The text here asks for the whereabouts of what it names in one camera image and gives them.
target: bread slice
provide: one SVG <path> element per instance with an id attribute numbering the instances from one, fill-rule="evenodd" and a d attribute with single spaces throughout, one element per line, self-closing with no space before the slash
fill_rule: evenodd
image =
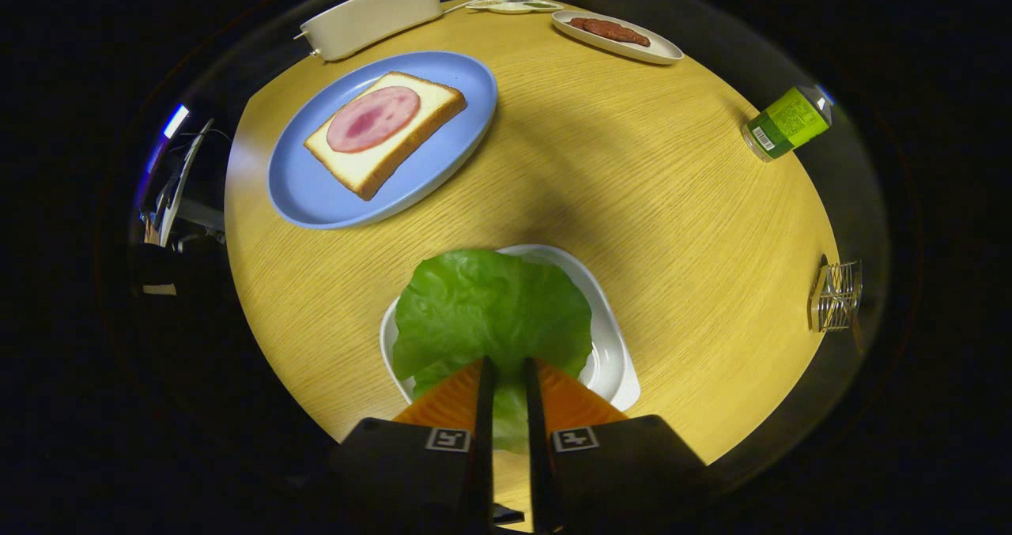
<path id="1" fill-rule="evenodd" d="M 333 113 L 303 144 L 337 181 L 364 200 L 372 199 L 380 186 L 390 179 L 405 158 L 438 130 L 440 125 L 445 124 L 468 106 L 467 100 L 457 89 L 399 71 L 383 75 L 361 95 L 355 96 L 355 99 L 387 86 L 408 86 L 418 93 L 420 100 L 418 113 L 391 138 L 377 146 L 354 154 L 333 151 L 327 143 L 327 128 L 330 127 L 330 121 L 337 116 L 337 113 Z"/>

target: wire rack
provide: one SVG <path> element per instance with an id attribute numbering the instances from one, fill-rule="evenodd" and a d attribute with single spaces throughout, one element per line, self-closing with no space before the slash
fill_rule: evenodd
<path id="1" fill-rule="evenodd" d="M 861 301 L 861 262 L 823 265 L 811 298 L 812 329 L 847 330 Z"/>

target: yellow wooden tabletop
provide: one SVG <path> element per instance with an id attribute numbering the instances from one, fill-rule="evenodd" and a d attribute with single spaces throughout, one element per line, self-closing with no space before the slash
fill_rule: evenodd
<path id="1" fill-rule="evenodd" d="M 423 50 L 473 56 L 495 74 L 499 105 L 471 160 L 372 226 L 281 218 L 266 171 L 284 125 L 343 74 Z M 807 297 L 822 255 L 838 261 L 793 154 L 763 164 L 745 146 L 739 125 L 756 112 L 690 57 L 659 67 L 604 53 L 546 13 L 458 9 L 340 63 L 307 57 L 250 98 L 229 157 L 226 232 L 246 318 L 281 381 L 340 441 L 358 420 L 405 407 L 380 322 L 420 261 L 453 248 L 563 248 L 604 287 L 628 344 L 643 393 L 626 414 L 660 415 L 710 463 L 815 355 Z M 494 457 L 496 502 L 526 512 L 529 527 L 527 465 Z"/>

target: blue plate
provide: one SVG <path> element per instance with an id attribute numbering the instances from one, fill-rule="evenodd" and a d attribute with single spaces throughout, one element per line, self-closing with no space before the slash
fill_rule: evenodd
<path id="1" fill-rule="evenodd" d="M 463 93 L 468 107 L 412 153 L 371 200 L 361 200 L 334 179 L 303 143 L 339 107 L 390 71 L 452 86 Z M 432 193 L 468 160 L 488 130 L 498 98 L 492 71 L 457 53 L 408 53 L 351 71 L 306 103 L 281 132 L 267 164 L 270 202 L 288 221 L 315 230 L 361 226 L 398 213 Z"/>

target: white container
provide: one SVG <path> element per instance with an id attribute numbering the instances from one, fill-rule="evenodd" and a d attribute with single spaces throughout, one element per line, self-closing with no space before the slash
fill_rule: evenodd
<path id="1" fill-rule="evenodd" d="M 442 15 L 439 0 L 349 0 L 300 26 L 313 55 L 343 60 L 365 46 Z"/>
<path id="2" fill-rule="evenodd" d="M 604 290 L 589 269 L 567 251 L 542 244 L 518 244 L 516 247 L 500 248 L 497 253 L 523 257 L 529 262 L 557 265 L 570 276 L 573 284 L 579 287 L 587 298 L 591 310 L 591 352 L 587 357 L 587 365 L 580 372 L 580 382 L 602 395 L 619 411 L 632 407 L 640 398 L 640 379 L 636 375 L 632 358 L 629 357 L 625 340 L 618 330 L 618 323 L 614 313 L 611 311 L 611 305 L 608 305 Z M 383 317 L 380 326 L 380 352 L 383 354 L 384 363 L 387 363 L 387 371 L 390 372 L 391 378 L 410 405 L 411 391 L 415 388 L 414 377 L 400 380 L 394 376 L 394 369 L 390 366 L 391 352 L 398 336 L 395 311 L 397 311 L 397 300 L 394 300 Z"/>

